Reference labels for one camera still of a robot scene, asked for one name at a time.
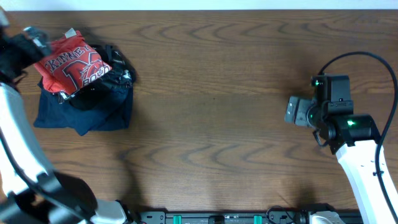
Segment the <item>orange red t-shirt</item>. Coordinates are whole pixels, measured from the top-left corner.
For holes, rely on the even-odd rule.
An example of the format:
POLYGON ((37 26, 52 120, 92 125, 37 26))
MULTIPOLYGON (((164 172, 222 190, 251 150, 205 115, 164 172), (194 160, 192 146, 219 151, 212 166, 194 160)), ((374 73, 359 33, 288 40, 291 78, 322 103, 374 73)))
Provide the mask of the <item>orange red t-shirt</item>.
POLYGON ((44 89, 51 93, 71 95, 112 70, 78 30, 68 30, 51 48, 52 55, 34 64, 44 89))

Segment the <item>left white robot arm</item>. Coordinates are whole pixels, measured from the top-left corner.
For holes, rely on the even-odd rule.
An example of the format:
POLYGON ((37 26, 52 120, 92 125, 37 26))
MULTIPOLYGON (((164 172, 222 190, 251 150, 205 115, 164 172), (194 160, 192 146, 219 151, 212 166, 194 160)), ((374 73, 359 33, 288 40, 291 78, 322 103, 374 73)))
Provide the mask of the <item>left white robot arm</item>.
POLYGON ((8 36, 1 14, 1 177, 4 223, 134 223, 120 201, 96 199, 87 183, 63 174, 45 156, 27 120, 17 84, 25 68, 51 52, 45 32, 8 36))

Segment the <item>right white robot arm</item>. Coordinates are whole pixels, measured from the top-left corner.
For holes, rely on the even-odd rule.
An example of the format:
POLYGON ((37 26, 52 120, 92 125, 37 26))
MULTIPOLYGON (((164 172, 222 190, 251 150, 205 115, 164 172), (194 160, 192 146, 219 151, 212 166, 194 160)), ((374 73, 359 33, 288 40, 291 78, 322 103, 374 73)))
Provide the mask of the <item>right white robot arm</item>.
POLYGON ((397 223, 397 189, 386 165, 382 135, 368 114, 355 114, 348 96, 292 96, 285 121, 313 129, 343 168, 364 223, 397 223))

